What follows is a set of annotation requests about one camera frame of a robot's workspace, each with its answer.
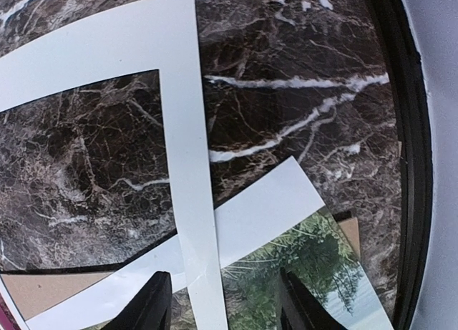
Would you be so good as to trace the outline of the landscape photo print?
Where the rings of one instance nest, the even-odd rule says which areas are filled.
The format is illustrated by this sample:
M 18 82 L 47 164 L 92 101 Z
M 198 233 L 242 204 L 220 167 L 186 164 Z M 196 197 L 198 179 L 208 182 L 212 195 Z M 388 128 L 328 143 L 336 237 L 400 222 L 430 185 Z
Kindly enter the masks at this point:
M 30 318 L 30 329 L 88 329 L 118 315 L 158 271 L 171 276 L 174 329 L 276 329 L 278 272 L 301 279 L 347 329 L 390 329 L 353 248 L 295 158 L 215 210 L 223 290 L 193 298 L 173 236 L 120 270 Z

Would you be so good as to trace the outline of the light wooden picture frame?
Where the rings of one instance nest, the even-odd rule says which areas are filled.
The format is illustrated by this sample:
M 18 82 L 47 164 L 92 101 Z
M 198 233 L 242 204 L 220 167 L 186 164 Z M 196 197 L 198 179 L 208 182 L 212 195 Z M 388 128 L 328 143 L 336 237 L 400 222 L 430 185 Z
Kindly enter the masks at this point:
M 6 305 L 4 299 L 1 296 L 0 296 L 0 307 L 1 307 L 1 329 L 20 330 L 8 306 Z

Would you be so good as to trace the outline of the brown cardboard backing board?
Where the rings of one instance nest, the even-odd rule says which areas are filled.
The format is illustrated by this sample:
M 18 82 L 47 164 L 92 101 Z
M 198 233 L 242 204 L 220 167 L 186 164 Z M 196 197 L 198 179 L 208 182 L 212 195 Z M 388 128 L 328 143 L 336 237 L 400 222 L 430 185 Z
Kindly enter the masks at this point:
M 158 271 L 170 273 L 174 291 L 186 287 L 178 236 L 171 237 L 115 272 L 44 275 L 3 273 L 1 279 L 18 311 L 28 321 L 78 293 L 82 294 L 77 299 L 78 303 L 89 298 L 100 302 L 103 307 L 112 305 L 114 310 L 106 313 L 112 316 Z

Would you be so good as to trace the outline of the black right corner post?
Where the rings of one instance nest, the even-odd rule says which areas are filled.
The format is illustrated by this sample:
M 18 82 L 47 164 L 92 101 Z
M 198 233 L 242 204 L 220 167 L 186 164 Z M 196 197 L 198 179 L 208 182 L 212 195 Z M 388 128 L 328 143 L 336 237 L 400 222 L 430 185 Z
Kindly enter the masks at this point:
M 401 240 L 395 329 L 411 327 L 432 223 L 432 139 L 422 58 L 402 0 L 365 0 L 384 53 L 400 141 Z

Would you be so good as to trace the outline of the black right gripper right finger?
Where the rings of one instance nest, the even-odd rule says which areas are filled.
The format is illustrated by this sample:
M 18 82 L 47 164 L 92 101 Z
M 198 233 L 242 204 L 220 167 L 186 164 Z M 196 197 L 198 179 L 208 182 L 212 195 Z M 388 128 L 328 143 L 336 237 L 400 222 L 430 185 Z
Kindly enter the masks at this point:
M 278 329 L 344 330 L 293 272 L 282 268 L 278 280 Z

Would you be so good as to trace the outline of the white mat board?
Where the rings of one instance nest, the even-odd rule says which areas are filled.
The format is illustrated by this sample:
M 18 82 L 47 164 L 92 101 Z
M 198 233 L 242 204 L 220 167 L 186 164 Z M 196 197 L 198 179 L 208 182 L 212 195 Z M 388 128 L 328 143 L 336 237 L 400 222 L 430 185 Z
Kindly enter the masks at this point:
M 88 16 L 1 58 L 1 108 L 156 69 L 187 290 L 199 329 L 226 329 L 195 0 L 141 0 Z

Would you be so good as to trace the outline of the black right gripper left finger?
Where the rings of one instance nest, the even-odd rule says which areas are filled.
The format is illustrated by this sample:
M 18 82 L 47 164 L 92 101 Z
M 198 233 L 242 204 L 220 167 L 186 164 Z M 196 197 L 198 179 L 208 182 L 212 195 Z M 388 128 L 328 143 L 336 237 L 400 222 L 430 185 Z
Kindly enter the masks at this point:
M 157 271 L 102 330 L 170 329 L 171 302 L 171 276 L 168 272 Z

